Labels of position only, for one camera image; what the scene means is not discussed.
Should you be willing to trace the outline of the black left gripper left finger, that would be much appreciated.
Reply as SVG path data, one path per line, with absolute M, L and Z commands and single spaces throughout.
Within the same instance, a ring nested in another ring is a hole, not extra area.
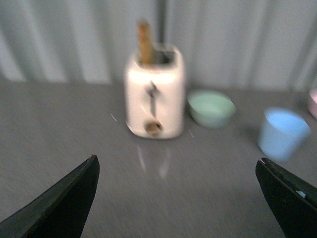
M 100 164 L 92 155 L 0 223 L 2 238 L 79 238 L 95 198 Z

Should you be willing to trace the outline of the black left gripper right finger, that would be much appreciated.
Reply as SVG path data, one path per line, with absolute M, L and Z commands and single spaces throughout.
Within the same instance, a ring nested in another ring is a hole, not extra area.
M 287 238 L 317 236 L 317 188 L 268 158 L 258 160 L 256 177 Z

